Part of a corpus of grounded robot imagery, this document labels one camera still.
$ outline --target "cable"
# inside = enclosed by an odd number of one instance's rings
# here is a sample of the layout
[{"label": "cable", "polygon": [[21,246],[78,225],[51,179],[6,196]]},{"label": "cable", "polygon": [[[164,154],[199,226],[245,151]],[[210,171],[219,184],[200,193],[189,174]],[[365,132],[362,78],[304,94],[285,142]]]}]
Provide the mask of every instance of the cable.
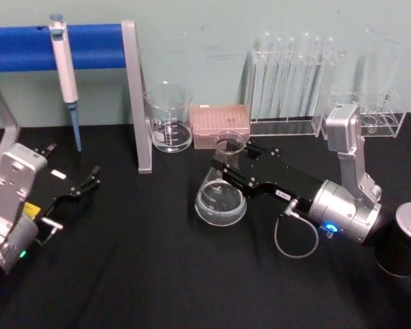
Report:
[{"label": "cable", "polygon": [[297,218],[297,219],[299,219],[300,221],[308,224],[308,225],[310,226],[310,228],[312,228],[312,230],[313,230],[314,233],[315,233],[315,245],[314,245],[314,247],[313,247],[309,252],[307,252],[306,254],[303,254],[303,255],[291,255],[291,254],[288,254],[287,252],[285,252],[285,251],[280,247],[279,242],[277,241],[277,229],[278,229],[278,227],[279,227],[279,219],[280,219],[280,217],[277,218],[277,221],[275,222],[275,228],[274,228],[274,242],[275,242],[275,246],[277,247],[277,249],[279,250],[279,252],[281,252],[281,253],[282,253],[284,256],[286,256],[286,257],[294,258],[294,259],[302,259],[302,258],[306,258],[306,257],[309,257],[310,255],[312,255],[312,254],[315,252],[315,250],[317,249],[317,247],[318,247],[318,242],[319,242],[319,235],[318,235],[318,231],[316,230],[316,228],[315,228],[307,219],[304,219],[304,218],[302,218],[302,217],[298,217],[298,218]]}]

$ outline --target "glass beaker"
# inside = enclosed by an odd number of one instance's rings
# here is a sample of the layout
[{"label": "glass beaker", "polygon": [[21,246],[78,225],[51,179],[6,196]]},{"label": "glass beaker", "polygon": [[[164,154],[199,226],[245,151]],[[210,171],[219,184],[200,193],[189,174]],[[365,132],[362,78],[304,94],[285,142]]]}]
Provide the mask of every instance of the glass beaker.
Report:
[{"label": "glass beaker", "polygon": [[185,88],[164,81],[144,93],[151,108],[152,143],[160,151],[180,152],[192,143],[188,112],[192,95]]},{"label": "glass beaker", "polygon": [[[215,142],[215,158],[239,168],[238,153],[247,138],[236,132],[222,132]],[[237,188],[222,179],[222,171],[211,168],[199,188],[195,200],[198,215],[214,226],[230,226],[237,223],[247,211],[247,201]]]}]

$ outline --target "yellow label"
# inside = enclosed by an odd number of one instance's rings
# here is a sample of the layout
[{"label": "yellow label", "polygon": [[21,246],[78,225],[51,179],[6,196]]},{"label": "yellow label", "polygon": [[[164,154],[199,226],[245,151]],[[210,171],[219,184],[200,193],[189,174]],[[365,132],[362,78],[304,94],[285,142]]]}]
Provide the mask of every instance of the yellow label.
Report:
[{"label": "yellow label", "polygon": [[40,207],[37,207],[34,204],[30,204],[29,202],[26,202],[23,212],[25,215],[31,218],[35,218],[36,215],[38,215],[38,213],[40,212],[40,210],[41,210]]}]

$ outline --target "black tablecloth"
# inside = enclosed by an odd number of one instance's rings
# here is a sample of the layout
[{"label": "black tablecloth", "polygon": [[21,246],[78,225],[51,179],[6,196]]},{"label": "black tablecloth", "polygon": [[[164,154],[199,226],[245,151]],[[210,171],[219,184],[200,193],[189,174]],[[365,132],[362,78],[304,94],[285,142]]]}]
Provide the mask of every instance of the black tablecloth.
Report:
[{"label": "black tablecloth", "polygon": [[[229,228],[202,222],[193,204],[212,151],[153,150],[153,173],[139,175],[131,126],[81,130],[81,156],[69,127],[21,133],[28,147],[57,143],[49,162],[76,180],[100,165],[102,185],[77,209],[60,208],[65,230],[6,278],[0,328],[411,328],[411,277],[385,274],[371,249],[321,235],[309,258],[279,254],[273,228],[284,205],[276,199],[250,201]],[[258,142],[340,182],[322,138]],[[411,201],[411,114],[397,138],[368,138],[365,154],[382,202]],[[286,230],[304,237],[297,224]]]}]

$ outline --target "erlenmeyer flask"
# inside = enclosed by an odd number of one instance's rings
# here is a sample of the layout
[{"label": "erlenmeyer flask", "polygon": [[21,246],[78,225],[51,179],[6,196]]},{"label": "erlenmeyer flask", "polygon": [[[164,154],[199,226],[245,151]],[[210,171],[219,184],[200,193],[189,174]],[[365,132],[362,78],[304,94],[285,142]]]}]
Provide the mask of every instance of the erlenmeyer flask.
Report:
[{"label": "erlenmeyer flask", "polygon": [[[215,157],[238,169],[238,154],[247,138],[235,132],[223,132],[216,138]],[[195,200],[198,215],[214,226],[230,226],[237,223],[247,210],[243,194],[222,179],[222,171],[211,168],[199,188]]]}]

